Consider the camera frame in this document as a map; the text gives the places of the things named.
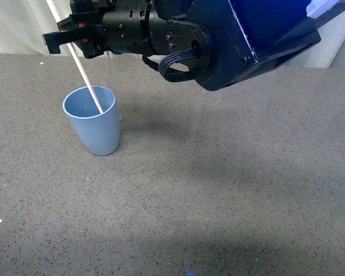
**speckled surface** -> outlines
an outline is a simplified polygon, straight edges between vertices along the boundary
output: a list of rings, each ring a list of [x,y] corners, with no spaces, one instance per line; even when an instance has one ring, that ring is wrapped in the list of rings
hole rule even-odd
[[[0,55],[0,275],[345,275],[345,72],[208,92],[83,62],[120,108],[106,157],[62,111],[72,59]]]

